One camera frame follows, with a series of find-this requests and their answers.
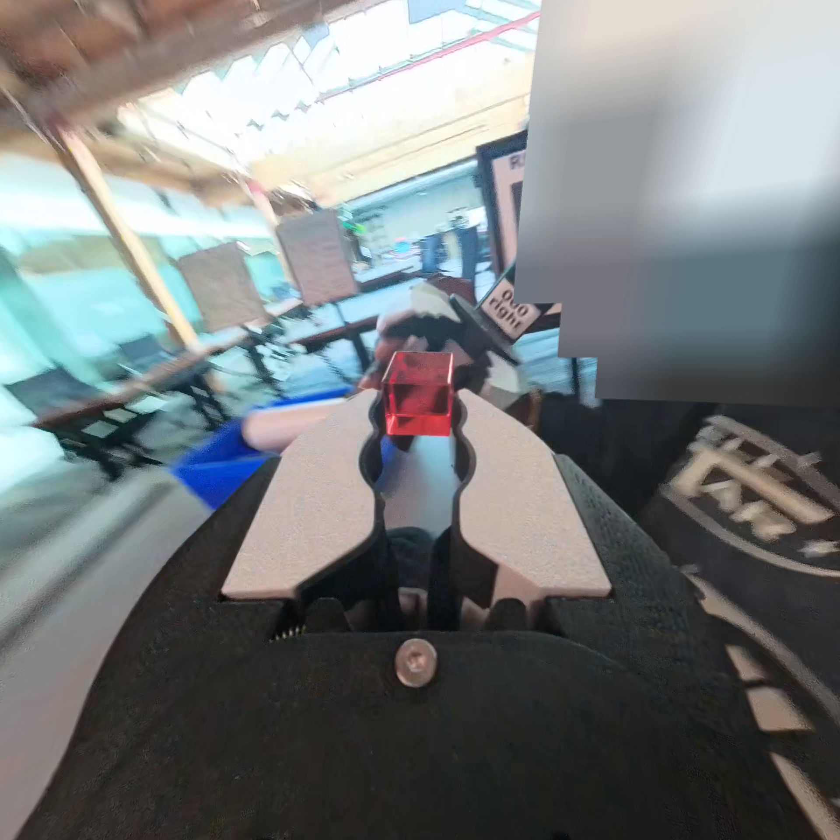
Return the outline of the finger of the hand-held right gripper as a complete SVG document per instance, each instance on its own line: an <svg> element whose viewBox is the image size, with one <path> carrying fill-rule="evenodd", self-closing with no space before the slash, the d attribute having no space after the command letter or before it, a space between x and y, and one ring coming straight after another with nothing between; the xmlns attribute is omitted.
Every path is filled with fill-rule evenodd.
<svg viewBox="0 0 840 840"><path fill-rule="evenodd" d="M490 404L513 404L527 395L527 377L518 364L489 356L482 398Z"/></svg>
<svg viewBox="0 0 840 840"><path fill-rule="evenodd" d="M464 327L449 296L434 286L413 286L406 308L394 320L395 332L458 332Z"/></svg>

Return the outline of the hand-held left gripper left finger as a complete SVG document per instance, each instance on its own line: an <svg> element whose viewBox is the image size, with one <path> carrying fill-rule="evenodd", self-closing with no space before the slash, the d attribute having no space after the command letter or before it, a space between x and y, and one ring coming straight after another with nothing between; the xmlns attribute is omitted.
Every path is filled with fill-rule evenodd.
<svg viewBox="0 0 840 840"><path fill-rule="evenodd" d="M359 559L384 528L382 410L362 391L302 431L281 453L222 586L229 601L301 600Z"/></svg>

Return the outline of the blue bin with white label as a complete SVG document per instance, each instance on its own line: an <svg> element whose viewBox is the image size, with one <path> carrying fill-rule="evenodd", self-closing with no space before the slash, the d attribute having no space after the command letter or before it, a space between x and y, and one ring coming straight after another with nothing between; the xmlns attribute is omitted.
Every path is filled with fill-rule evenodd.
<svg viewBox="0 0 840 840"><path fill-rule="evenodd" d="M216 510L269 458L284 452L280 454L260 452L245 444L241 437L241 424L248 414L262 408L329 400L336 397L346 400L353 393L352 388L344 386L326 392L279 399L250 408L245 415L226 423L211 434L206 442L180 457L170 471L194 496Z"/></svg>

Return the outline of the handwritten whiteboard on stand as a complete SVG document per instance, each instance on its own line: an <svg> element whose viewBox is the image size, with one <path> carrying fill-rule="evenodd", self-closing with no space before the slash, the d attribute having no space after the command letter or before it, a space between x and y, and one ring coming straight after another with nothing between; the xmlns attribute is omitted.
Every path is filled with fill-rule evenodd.
<svg viewBox="0 0 840 840"><path fill-rule="evenodd" d="M197 250L174 264L196 302L206 333L269 319L239 242Z"/></svg>
<svg viewBox="0 0 840 840"><path fill-rule="evenodd" d="M304 306L317 308L358 293L350 249L335 209L283 216L276 237Z"/></svg>

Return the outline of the background desk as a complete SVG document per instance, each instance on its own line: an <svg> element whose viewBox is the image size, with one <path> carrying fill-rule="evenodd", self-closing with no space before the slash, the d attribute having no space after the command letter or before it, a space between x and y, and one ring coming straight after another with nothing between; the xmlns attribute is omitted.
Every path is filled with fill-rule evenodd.
<svg viewBox="0 0 840 840"><path fill-rule="evenodd" d="M375 330L380 316L408 308L409 287L367 293L310 310L307 318L285 318L280 341L315 353L332 343L352 341L351 334L364 338Z"/></svg>
<svg viewBox="0 0 840 840"><path fill-rule="evenodd" d="M232 415L208 379L214 367L212 360L255 336L252 330L238 329L231 338L201 344L147 372L133 374L114 391L102 391L36 414L29 425L51 434L66 454L98 464L111 480L128 467L160 466L161 462L139 440L154 413L139 412L132 405L147 397L183 393L209 429L219 429L232 420Z"/></svg>

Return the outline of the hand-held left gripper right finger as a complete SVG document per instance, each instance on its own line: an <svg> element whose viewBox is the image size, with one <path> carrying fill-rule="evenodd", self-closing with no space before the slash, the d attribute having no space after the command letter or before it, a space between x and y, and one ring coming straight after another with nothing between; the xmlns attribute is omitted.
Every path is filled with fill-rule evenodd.
<svg viewBox="0 0 840 840"><path fill-rule="evenodd" d="M517 600L602 600L613 591L553 451L514 417L464 390L453 404L459 486L451 581L479 609Z"/></svg>

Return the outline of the red transparent cube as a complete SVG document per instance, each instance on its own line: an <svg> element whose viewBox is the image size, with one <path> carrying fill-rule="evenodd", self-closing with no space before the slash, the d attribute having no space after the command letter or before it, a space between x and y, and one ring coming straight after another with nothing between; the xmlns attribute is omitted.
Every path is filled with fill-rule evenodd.
<svg viewBox="0 0 840 840"><path fill-rule="evenodd" d="M451 353L394 353L381 383L385 432L392 438L448 438L455 396L454 371Z"/></svg>

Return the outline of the white cylinder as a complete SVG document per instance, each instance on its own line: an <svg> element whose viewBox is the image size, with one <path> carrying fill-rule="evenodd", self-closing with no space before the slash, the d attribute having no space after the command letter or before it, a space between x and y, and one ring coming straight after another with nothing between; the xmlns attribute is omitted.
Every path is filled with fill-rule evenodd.
<svg viewBox="0 0 840 840"><path fill-rule="evenodd" d="M301 434L321 422L344 404L342 397L262 408L248 414L241 423L247 446L265 453L280 454Z"/></svg>

